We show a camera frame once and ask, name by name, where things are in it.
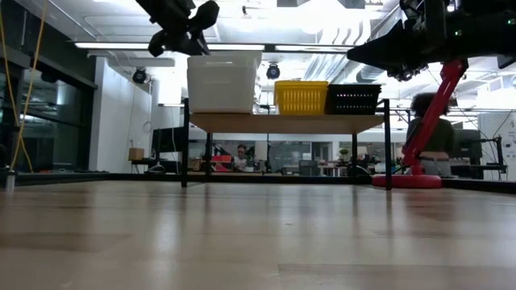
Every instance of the green shirt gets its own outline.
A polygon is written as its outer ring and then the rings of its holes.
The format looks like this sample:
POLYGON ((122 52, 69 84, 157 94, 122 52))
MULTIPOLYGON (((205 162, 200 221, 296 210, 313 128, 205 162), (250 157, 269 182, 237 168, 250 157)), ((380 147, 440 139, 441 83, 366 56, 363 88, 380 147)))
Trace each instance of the green shirt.
MULTIPOLYGON (((421 118, 415 118, 409 124, 407 129, 407 138, 409 138, 412 130, 421 122, 421 118)), ((448 120, 439 119, 435 126, 434 134, 428 140, 427 145, 422 149, 426 152, 453 152, 453 126, 448 120)))

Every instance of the yellow cable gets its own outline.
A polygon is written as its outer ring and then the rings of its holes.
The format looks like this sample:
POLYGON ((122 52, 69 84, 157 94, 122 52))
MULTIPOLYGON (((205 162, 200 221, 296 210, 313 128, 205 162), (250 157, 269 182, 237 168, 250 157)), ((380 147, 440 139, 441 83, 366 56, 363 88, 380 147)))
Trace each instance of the yellow cable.
POLYGON ((44 0, 43 14, 41 15, 40 34, 38 35, 38 43, 35 46, 34 64, 32 65, 32 71, 31 71, 31 82, 29 84, 29 90, 27 92, 27 100, 25 101, 25 109, 23 110, 23 120, 21 121, 22 126, 20 127, 19 134, 18 134, 18 142, 16 143, 15 157, 13 158, 13 162, 10 164, 11 168, 14 168, 16 165, 16 159, 18 158, 18 152, 19 152, 19 144, 20 144, 20 140, 22 139, 22 136, 23 136, 23 129, 25 129, 25 116, 27 116, 27 110, 29 108, 29 101, 31 100, 32 85, 34 85, 35 67, 38 64, 38 56, 40 55, 41 39, 43 38, 43 29, 44 29, 44 24, 45 24, 45 16, 47 15, 47 6, 48 6, 48 0, 44 0))
MULTIPOLYGON (((9 61, 7 61, 6 37, 5 37, 5 31, 3 28, 3 17, 2 17, 1 10, 0 10, 0 34, 2 36, 3 58, 5 60, 5 66, 6 66, 6 78, 7 78, 7 87, 9 88, 10 103, 13 106, 13 114, 15 116, 15 124, 16 124, 16 126, 19 126, 18 114, 16 114, 15 97, 13 96, 13 88, 12 88, 12 84, 10 83, 9 61)), ((22 139, 21 143, 22 143, 23 153, 25 154, 25 158, 27 158, 27 162, 29 163, 29 168, 31 169, 31 172, 34 172, 34 170, 32 169, 31 158, 27 154, 27 149, 25 148, 25 142, 23 141, 23 139, 22 139)))

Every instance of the white plastic bin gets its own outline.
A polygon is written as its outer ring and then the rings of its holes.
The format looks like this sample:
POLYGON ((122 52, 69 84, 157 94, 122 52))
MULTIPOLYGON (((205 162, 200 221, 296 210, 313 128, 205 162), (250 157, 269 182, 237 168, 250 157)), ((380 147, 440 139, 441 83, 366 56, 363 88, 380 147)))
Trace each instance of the white plastic bin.
POLYGON ((260 57, 256 55, 191 56, 187 71, 190 110, 252 114, 261 52, 260 57))

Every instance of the red circular base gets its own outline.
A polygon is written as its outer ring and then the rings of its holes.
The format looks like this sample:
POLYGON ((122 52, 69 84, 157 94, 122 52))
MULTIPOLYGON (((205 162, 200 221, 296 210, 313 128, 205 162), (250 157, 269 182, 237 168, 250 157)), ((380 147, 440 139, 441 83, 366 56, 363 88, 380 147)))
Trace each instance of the red circular base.
MULTIPOLYGON (((375 175, 372 178, 372 185, 385 187, 385 175, 375 175)), ((397 189, 440 189, 443 187, 441 177, 428 175, 393 175, 393 187, 397 189)))

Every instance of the yellow basket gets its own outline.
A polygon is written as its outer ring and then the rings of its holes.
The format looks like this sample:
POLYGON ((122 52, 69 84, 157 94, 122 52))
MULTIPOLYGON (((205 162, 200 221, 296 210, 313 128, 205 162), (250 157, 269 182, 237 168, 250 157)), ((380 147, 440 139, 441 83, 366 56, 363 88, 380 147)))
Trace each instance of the yellow basket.
POLYGON ((277 81, 274 97, 282 115, 322 115, 327 81, 277 81))

